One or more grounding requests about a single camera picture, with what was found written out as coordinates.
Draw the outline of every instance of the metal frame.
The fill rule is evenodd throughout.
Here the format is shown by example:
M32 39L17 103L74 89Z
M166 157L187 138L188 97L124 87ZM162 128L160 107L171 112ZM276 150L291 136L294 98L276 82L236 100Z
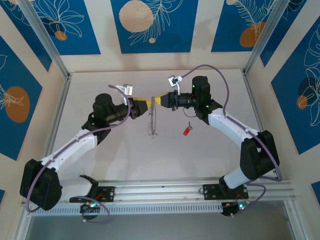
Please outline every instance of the metal frame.
M250 102L251 102L251 105L252 105L252 109L253 109L256 121L258 123L259 130L260 131L264 131L265 130L264 124L263 124L263 122L261 120L259 109L258 109L258 106L256 104L256 100L255 100L255 97L254 97L253 92L251 90L250 84L248 82L247 75L245 74L245 71L243 69L241 70L241 72L242 72L243 81L244 81L244 84L245 84L245 87L246 87L246 90L248 92L249 99L250 99Z
M289 217L294 236L298 240L312 240L297 200L284 200L284 206Z
M54 61L60 73L64 76L65 79L68 79L69 72L31 2L29 0L17 0L17 2L25 18L28 20L36 36L42 43L44 49L49 54L50 58Z
M68 95L68 91L69 91L69 87L70 87L70 83L71 83L71 79L72 79L72 74L69 76L69 78L66 80L63 90L61 92L60 98L59 98L59 103L58 103L58 107L55 111L54 114L54 122L52 124L51 127L51 134L50 137L48 139L48 142L46 144L45 147L45 151L43 156L46 157L48 155L50 155L54 149L54 144L55 144L55 140L56 140L56 136L57 136L57 132L58 132L58 128L59 128L59 124L60 124L60 120L61 120L61 116L64 110L64 106L65 106L65 102L67 99L67 95Z
M274 32L279 20L282 17L282 14L286 10L290 0L278 0L274 5L274 8L265 23L265 26L256 41L255 46L251 52L250 58L244 67L244 73L247 75L252 70L256 61L259 59L263 49L265 48L267 42L269 41L272 33Z

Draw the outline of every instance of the orange circle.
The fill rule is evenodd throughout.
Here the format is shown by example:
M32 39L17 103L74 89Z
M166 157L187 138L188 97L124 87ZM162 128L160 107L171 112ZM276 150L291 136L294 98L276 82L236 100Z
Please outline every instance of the orange circle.
M156 39L154 39L153 37L149 39L149 43L154 44L156 42Z
M130 0L120 9L119 20L125 30L139 33L154 23L154 14L143 1Z
M296 105L301 110L305 109L307 107L307 105L308 105L307 97L304 96L304 95L299 96L298 99L296 100Z
M56 31L54 36L60 41L67 40L67 34L65 34L63 31Z
M255 25L248 27L240 36L240 44L244 48L254 47L257 43L258 37L265 27L265 22L258 22Z
M10 87L6 91L4 98L9 101L5 104L5 111L12 121L20 124L27 120L30 111L30 100L28 93L22 87ZM14 103L11 99L18 101L19 104Z

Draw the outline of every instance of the leaf illustration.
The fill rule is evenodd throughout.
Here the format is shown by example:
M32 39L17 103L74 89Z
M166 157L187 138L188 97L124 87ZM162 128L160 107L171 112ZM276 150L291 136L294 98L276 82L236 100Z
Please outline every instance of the leaf illustration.
M255 0L238 0L234 5L238 7L240 17L247 22L248 26L254 26L260 21L261 14Z
M60 16L60 20L64 23L79 24L84 20L85 16L75 11L65 11Z
M0 70L4 67L4 65L6 64L6 60L7 60L6 55L0 55Z
M177 0L145 0L141 2L145 3L153 14L152 25L142 32L132 32L129 39L133 39L130 46L143 40L143 42L149 39L157 39L161 35L162 31L166 30L166 26L170 26L169 14L177 10L184 0L179 0L179 3L173 8L173 3Z

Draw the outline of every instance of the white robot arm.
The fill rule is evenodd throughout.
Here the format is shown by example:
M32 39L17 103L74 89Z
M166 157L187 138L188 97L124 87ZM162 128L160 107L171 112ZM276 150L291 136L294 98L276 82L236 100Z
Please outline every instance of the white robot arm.
M180 81L179 77L169 78L172 87ZM270 172L275 168L274 163L279 165L272 134L268 131L258 132L228 114L222 105L211 99L206 76L196 76L192 79L192 93L180 93L175 90L155 98L155 101L173 111L179 107L194 108L200 120L219 129L238 145L241 151L240 166L219 179L218 187L225 196L229 192L237 191L239 186Z
M143 115L151 104L142 98L128 98L128 100L129 116L132 119ZM93 104L93 112L74 138L41 161L31 159L26 163L20 195L28 201L31 189L30 201L44 210L50 210L58 201L74 201L77 199L74 196L96 198L97 192L101 190L98 182L86 175L71 174L72 165L107 137L111 128L115 127L111 126L112 123L123 121L128 115L129 107L127 102L114 105L109 94L98 95Z

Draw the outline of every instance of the purple cable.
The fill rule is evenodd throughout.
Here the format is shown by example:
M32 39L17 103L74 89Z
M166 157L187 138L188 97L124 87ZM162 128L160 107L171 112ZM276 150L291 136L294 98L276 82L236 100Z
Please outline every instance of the purple cable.
M128 105L128 112L127 112L125 118L124 118L122 121L120 121L118 124L116 124L116 125L108 126L108 127L103 127L103 128L99 128L99 129L96 129L96 130L87 132L87 133L81 135L81 136L79 137L79 140L80 140L80 139L83 139L84 137L86 137L86 136L88 136L88 135L91 135L91 134L94 134L94 133L97 133L97 132L114 129L114 128L122 125L122 124L129 118L130 112L131 112L131 105L130 105L130 101L129 101L128 97L127 97L119 88L117 88L117 87L115 87L115 86L113 86L113 85L108 85L108 87L117 90L118 92L120 92L120 93L125 97L125 100L126 100L127 105ZM55 155L53 156L53 160L55 160L57 157L59 157L65 150L67 150L70 146L72 146L72 145L73 145L74 143L76 143L76 142L77 142L77 140L73 140L73 141L71 141L69 144L67 144L63 149L61 149L57 154L55 154ZM30 188L29 188L28 194L27 194L27 196L26 196L26 201L25 201L25 210L26 210L28 213L34 213L35 211L37 211L37 210L40 208L40 207L36 207L35 209L32 209L32 210L30 209L30 207L29 207L29 206L30 206L30 197L31 197L31 194L32 194L32 192L33 192L33 190L34 190L34 188L35 188L35 185L36 185L38 179L40 178L41 174L44 172L44 170L48 167L48 165L49 165L50 163L52 163L52 160L49 160L49 161L41 168L41 170L40 170L40 171L38 172L38 174L35 176L32 184L31 184L31 186L30 186Z
M233 122L234 124L236 124L237 126L239 126L241 129L243 129L244 131L246 130L246 127L243 126L240 122L234 120L233 118L229 117L229 116L226 116L226 118L228 120L230 120L231 122ZM280 168L274 158L274 156L272 156L271 152L269 151L269 149L267 148L267 146L254 134L252 133L251 131L248 131L248 134L250 134L260 145L261 147L265 150L266 154L269 156L269 158L271 159L273 165L274 165L274 168L275 168L275 171L276 171L276 174L278 176L278 178L273 178L273 177L268 177L268 176L261 176L260 178L262 179L268 179L268 180L272 180L272 181L276 181L276 182L281 182L283 180L283 177L282 177L282 173L280 171Z
M263 188L263 192L262 192L262 194L261 194L259 197L256 198L256 200L254 200L253 202L250 202L250 204L248 204L248 205L244 208L244 210L247 210L247 209L251 208L254 204L256 204L256 203L265 195L265 193L266 193L266 191L267 191L267 188L266 188L265 186L261 185L261 184L249 183L249 184L247 184L247 185L248 185L248 186L254 186L254 187L261 187L261 188ZM234 206L234 205L238 205L238 204L233 204L233 205L230 205L230 206L223 206L222 208L227 208L227 207L231 207L231 206ZM243 211L242 211L242 210L239 210L237 213L233 214L233 216L239 215L239 214L241 214L241 213L243 213Z
M93 198L90 198L90 197L87 197L87 196L75 196L75 198L78 198L78 199L85 199L85 200L89 200L91 202L95 202L96 204L100 205L101 207L103 207L106 212L108 213L108 217L105 219L105 220L102 220L102 221L89 221L85 218L85 213L86 213L86 210L87 209L90 209L90 208L87 208L86 210L84 210L81 214L81 217L82 219L86 222L86 223L90 223L90 224L105 224L107 223L109 220L110 220L110 211L109 209L103 205L101 202L99 202L98 200L95 200Z

